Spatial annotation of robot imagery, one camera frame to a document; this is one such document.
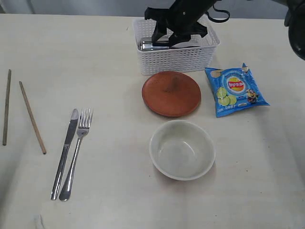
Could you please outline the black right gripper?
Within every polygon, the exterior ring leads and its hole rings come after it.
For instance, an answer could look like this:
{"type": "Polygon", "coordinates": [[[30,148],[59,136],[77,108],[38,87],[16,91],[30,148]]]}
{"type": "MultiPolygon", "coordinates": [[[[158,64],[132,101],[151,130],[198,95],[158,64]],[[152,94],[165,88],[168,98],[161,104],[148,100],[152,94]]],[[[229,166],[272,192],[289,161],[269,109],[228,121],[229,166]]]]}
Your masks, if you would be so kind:
{"type": "Polygon", "coordinates": [[[165,16],[166,26],[156,22],[152,34],[153,46],[168,46],[167,28],[174,33],[169,37],[169,45],[188,42],[191,35],[205,36],[207,28],[198,20],[214,5],[213,0],[176,0],[165,16]]]}

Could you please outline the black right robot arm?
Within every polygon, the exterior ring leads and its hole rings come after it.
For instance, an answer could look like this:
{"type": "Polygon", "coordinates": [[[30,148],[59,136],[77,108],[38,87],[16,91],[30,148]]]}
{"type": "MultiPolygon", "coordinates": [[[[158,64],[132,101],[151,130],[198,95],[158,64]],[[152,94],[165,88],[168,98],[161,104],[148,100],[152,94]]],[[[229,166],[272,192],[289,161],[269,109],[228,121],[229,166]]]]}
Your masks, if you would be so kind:
{"type": "MultiPolygon", "coordinates": [[[[208,34],[207,28],[198,20],[206,15],[214,23],[229,20],[230,12],[215,8],[215,0],[176,0],[168,9],[148,7],[145,10],[146,20],[156,21],[152,34],[153,45],[171,30],[173,34],[165,44],[173,47],[188,42],[192,35],[202,38],[208,34]]],[[[305,2],[303,0],[278,0],[277,3],[288,8],[284,26],[288,28],[289,43],[294,53],[301,59],[305,58],[305,2]]]]}

